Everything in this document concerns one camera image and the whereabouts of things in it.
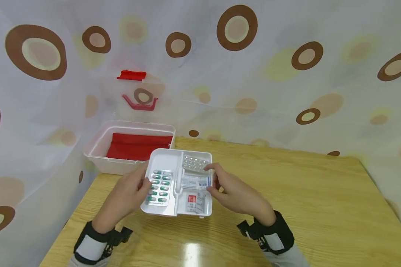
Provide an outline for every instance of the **white plastic tray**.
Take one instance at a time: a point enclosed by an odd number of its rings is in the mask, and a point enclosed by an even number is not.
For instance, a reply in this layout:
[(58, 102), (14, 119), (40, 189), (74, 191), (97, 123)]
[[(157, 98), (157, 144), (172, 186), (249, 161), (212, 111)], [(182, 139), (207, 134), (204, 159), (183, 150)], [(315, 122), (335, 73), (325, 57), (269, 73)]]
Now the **white plastic tray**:
[(106, 121), (84, 150), (85, 156), (97, 166), (100, 172), (106, 174), (126, 174), (135, 169), (138, 164), (144, 162), (106, 157), (113, 133), (116, 132), (130, 135), (172, 135), (170, 148), (173, 148), (175, 140), (175, 128), (170, 125), (133, 121)]
[[(208, 191), (194, 190), (181, 188), (181, 176), (183, 173), (182, 163), (183, 155), (191, 155), (208, 162), (212, 162), (211, 153), (198, 152), (198, 151), (182, 151), (177, 149), (163, 149), (159, 148), (152, 152), (150, 155), (149, 165), (147, 167), (146, 176), (152, 181), (153, 171), (155, 170), (169, 170), (172, 171), (172, 179), (170, 181), (169, 199), (166, 206), (150, 205), (146, 199), (141, 205), (141, 210), (145, 213), (163, 215), (163, 216), (177, 216), (178, 214), (195, 215), (199, 217), (211, 216), (212, 214), (212, 197)], [(212, 178), (212, 170), (208, 171), (210, 178)], [(197, 213), (188, 211), (187, 204), (189, 195), (196, 195), (197, 193), (205, 194), (204, 213)]]

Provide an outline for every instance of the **table surface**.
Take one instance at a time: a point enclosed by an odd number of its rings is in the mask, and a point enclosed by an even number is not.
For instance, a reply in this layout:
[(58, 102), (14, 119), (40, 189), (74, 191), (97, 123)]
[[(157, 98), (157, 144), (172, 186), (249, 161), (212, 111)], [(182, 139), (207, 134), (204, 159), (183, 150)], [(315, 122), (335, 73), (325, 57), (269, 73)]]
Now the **table surface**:
[[(211, 152), (215, 162), (280, 211), (311, 266), (401, 266), (401, 224), (358, 160), (260, 146), (176, 138), (176, 149)], [(118, 175), (99, 174), (41, 266), (66, 266), (85, 223)], [(115, 266), (270, 266), (236, 225), (252, 219), (216, 200), (211, 217), (160, 217), (141, 210), (120, 222), (134, 231), (114, 249)]]

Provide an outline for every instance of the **red label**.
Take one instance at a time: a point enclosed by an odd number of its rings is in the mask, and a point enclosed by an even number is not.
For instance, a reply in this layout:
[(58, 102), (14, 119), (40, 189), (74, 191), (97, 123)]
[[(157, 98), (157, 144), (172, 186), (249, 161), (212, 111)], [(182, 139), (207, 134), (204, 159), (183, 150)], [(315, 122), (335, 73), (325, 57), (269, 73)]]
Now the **red label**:
[(196, 202), (196, 196), (189, 195), (189, 202)]

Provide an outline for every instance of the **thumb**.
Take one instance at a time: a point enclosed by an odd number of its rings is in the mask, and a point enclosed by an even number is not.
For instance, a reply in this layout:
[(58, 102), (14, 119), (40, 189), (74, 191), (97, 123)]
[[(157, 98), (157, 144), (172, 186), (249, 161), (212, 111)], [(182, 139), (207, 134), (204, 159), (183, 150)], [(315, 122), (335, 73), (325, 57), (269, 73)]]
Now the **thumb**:
[(228, 200), (228, 195), (221, 193), (220, 191), (217, 190), (217, 188), (214, 188), (212, 186), (208, 186), (206, 190), (220, 202), (222, 205), (225, 205), (225, 203)]
[(146, 177), (143, 180), (143, 185), (138, 189), (137, 198), (139, 200), (144, 201), (148, 192), (150, 191), (151, 183), (150, 180)]

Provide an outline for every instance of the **red plastic latch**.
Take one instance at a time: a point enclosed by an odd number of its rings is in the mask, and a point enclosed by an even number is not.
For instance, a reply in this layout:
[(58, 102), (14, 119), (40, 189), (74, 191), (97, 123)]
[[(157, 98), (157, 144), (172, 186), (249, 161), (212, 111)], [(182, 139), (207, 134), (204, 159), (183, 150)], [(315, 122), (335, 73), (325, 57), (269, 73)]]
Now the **red plastic latch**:
[(130, 71), (130, 70), (123, 70), (121, 71), (121, 75), (118, 80), (132, 80), (132, 81), (142, 81), (146, 78), (147, 73), (144, 71)]
[(146, 111), (153, 111), (154, 108), (156, 107), (156, 100), (157, 98), (153, 99), (153, 104), (146, 106), (146, 105), (141, 105), (137, 104), (131, 101), (131, 99), (127, 95), (122, 95), (122, 98), (125, 99), (125, 101), (128, 103), (128, 105), (135, 110), (146, 110)]

